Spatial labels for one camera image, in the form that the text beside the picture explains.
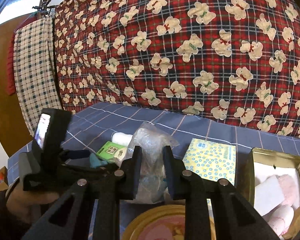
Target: blue bedsheet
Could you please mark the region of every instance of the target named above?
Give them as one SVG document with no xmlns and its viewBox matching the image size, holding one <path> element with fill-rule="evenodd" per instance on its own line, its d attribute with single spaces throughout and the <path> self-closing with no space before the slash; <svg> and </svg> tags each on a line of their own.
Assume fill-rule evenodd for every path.
<svg viewBox="0 0 300 240">
<path fill-rule="evenodd" d="M 111 140 L 114 133 L 133 134 L 142 122 L 151 122 L 177 139 L 180 145 L 173 149 L 173 154 L 180 159 L 183 158 L 192 138 L 235 145 L 237 167 L 245 162 L 253 147 L 300 155 L 300 139 L 293 137 L 230 126 L 198 116 L 106 102 L 97 103 L 73 116 L 62 147 L 71 150 L 89 149 L 96 152 Z M 19 153 L 29 149 L 31 143 L 8 160 L 9 184 L 18 177 Z M 120 219 L 122 228 L 125 228 L 137 215 L 152 207 L 152 205 L 123 203 L 121 214 L 125 217 Z"/>
</svg>

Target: plaid curtain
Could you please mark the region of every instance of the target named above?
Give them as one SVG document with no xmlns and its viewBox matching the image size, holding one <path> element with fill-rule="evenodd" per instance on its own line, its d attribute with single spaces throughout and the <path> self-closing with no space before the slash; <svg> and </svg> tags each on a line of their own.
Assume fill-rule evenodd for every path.
<svg viewBox="0 0 300 240">
<path fill-rule="evenodd" d="M 52 23 L 51 17 L 30 23 L 16 32 L 14 41 L 17 95 L 32 136 L 43 108 L 62 109 L 53 78 Z"/>
<path fill-rule="evenodd" d="M 55 25 L 69 111 L 108 101 L 300 138 L 294 0 L 65 0 Z"/>
</svg>

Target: silver bolt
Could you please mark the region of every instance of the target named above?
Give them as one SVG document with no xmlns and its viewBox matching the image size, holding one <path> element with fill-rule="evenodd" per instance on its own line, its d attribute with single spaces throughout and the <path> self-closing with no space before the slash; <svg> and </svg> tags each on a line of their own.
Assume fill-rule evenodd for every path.
<svg viewBox="0 0 300 240">
<path fill-rule="evenodd" d="M 87 184 L 87 180 L 85 180 L 85 179 L 79 179 L 77 183 L 78 183 L 79 186 L 84 186 L 84 185 Z"/>
<path fill-rule="evenodd" d="M 190 177 L 190 176 L 192 175 L 192 171 L 184 170 L 184 171 L 182 172 L 182 175 L 183 175 L 183 176 L 186 176 L 186 177 Z"/>
<path fill-rule="evenodd" d="M 117 171 L 114 172 L 114 175 L 117 176 L 117 177 L 121 177 L 121 176 L 124 175 L 124 171 L 122 171 L 122 170 L 117 170 Z"/>
<path fill-rule="evenodd" d="M 220 179 L 219 183 L 222 186 L 227 186 L 229 184 L 229 181 L 227 179 Z"/>
</svg>

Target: frosted glass window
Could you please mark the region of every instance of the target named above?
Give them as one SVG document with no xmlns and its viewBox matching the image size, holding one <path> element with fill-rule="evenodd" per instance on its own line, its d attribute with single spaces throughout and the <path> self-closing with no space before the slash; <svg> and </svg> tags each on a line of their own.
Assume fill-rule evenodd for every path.
<svg viewBox="0 0 300 240">
<path fill-rule="evenodd" d="M 0 13 L 0 24 L 13 18 L 37 11 L 33 6 L 39 6 L 40 0 L 12 0 Z"/>
</svg>

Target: white cloth roll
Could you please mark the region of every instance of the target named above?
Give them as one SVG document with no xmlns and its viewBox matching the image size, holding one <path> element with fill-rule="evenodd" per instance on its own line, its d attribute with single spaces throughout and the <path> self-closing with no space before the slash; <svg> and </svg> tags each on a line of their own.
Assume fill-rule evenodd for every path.
<svg viewBox="0 0 300 240">
<path fill-rule="evenodd" d="M 274 213 L 270 217 L 268 224 L 272 228 L 272 230 L 277 234 L 277 236 L 281 236 L 282 234 L 285 234 L 288 231 L 293 216 L 293 208 L 289 205 L 283 205 L 279 207 L 276 211 L 274 211 Z"/>
<path fill-rule="evenodd" d="M 284 195 L 275 175 L 255 187 L 254 208 L 260 216 L 268 214 L 283 200 Z"/>
<path fill-rule="evenodd" d="M 125 134 L 123 132 L 117 132 L 112 136 L 112 142 L 128 147 L 130 141 L 132 139 L 132 134 Z"/>
</svg>

